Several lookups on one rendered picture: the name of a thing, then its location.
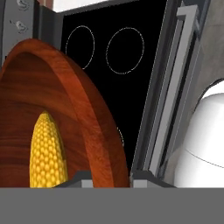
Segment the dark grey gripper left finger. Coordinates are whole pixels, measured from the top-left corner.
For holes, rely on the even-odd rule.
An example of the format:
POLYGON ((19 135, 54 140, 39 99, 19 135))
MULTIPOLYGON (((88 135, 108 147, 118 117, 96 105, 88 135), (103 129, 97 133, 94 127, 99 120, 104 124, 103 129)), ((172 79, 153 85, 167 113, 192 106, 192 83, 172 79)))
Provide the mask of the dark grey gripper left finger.
POLYGON ((77 171, 73 178, 59 184, 60 188, 93 188, 91 171, 77 171))

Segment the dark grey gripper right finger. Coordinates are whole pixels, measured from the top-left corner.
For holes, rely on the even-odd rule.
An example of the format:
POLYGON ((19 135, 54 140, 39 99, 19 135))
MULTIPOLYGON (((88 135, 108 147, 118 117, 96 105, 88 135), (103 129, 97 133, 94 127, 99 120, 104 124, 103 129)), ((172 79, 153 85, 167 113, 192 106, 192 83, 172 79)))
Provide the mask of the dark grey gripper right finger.
POLYGON ((129 181, 132 188, 174 188, 174 185, 170 185, 156 178, 151 171, 132 171, 129 176, 129 181))

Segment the brown wooden bowl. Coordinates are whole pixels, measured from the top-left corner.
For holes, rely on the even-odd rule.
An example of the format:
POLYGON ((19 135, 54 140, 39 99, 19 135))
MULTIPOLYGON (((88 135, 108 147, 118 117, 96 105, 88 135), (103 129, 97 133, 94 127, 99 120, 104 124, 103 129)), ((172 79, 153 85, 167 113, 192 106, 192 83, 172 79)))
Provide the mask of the brown wooden bowl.
POLYGON ((106 102, 63 52, 35 38, 18 43, 0 72, 0 187, 27 187, 33 127, 42 112, 57 123, 68 176, 90 171, 96 187, 130 184, 106 102))

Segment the yellow corn cob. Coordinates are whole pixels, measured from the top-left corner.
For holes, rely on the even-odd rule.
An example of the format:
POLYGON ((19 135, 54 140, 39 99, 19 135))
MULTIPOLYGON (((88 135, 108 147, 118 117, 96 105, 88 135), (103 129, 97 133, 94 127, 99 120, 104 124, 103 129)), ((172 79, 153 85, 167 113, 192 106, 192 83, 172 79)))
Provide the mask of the yellow corn cob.
POLYGON ((68 181, 67 161, 56 123, 44 111, 31 137, 30 188, 52 188, 68 181))

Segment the grey oven door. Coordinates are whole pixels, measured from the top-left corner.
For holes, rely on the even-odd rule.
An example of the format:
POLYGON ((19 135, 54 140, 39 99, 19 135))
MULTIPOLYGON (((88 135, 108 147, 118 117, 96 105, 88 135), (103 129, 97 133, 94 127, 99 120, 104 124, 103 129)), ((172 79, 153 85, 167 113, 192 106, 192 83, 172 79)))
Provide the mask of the grey oven door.
POLYGON ((165 70, 171 53, 172 41, 178 22, 178 8, 181 6, 197 5, 197 27, 192 35, 192 42, 189 47, 184 72, 181 77, 178 97, 172 113, 159 170, 157 175, 152 173, 155 177, 161 179, 164 176, 168 159, 182 142, 189 106, 193 99, 193 91, 200 74, 203 59, 203 50, 200 45, 200 39, 210 3, 211 0, 168 0, 165 6, 162 29, 158 39, 156 57, 151 72, 150 84, 143 109, 143 118, 136 141, 136 150, 130 172, 137 170, 146 171, 144 169, 144 161, 147 157, 148 147, 153 145, 156 138, 159 118, 162 114, 162 112, 158 110, 159 96, 164 92, 162 86, 165 81, 165 70))

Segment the white round object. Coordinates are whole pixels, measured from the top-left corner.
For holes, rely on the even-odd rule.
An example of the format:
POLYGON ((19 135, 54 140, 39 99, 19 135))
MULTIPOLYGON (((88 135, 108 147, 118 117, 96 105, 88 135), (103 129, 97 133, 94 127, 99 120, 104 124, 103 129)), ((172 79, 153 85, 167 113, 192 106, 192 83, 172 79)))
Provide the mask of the white round object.
POLYGON ((179 188, 224 188, 224 79, 201 97, 174 172, 179 188))

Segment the grey stove knob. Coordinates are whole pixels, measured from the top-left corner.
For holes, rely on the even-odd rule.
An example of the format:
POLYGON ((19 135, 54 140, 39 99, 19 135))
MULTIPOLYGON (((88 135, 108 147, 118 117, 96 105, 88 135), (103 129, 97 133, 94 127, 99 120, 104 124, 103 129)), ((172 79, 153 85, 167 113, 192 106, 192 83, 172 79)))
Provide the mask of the grey stove knob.
POLYGON ((26 11, 29 9, 29 3, 26 2, 25 0, 16 0, 17 1, 17 6, 20 10, 26 11))
POLYGON ((21 21, 16 22, 16 27, 19 33, 24 33, 28 31, 28 27, 21 21))

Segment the black hob with grey frame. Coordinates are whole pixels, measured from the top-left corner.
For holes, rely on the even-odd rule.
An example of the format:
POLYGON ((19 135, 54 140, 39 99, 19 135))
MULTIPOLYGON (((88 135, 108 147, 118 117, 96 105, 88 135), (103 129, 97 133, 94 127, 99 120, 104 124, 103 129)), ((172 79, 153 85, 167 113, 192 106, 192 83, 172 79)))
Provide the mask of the black hob with grey frame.
POLYGON ((0 0, 0 65, 18 42, 36 38, 76 62, 100 91, 134 158, 168 0, 109 0, 55 12, 25 0, 0 0), (19 33, 16 22, 28 31, 19 33))

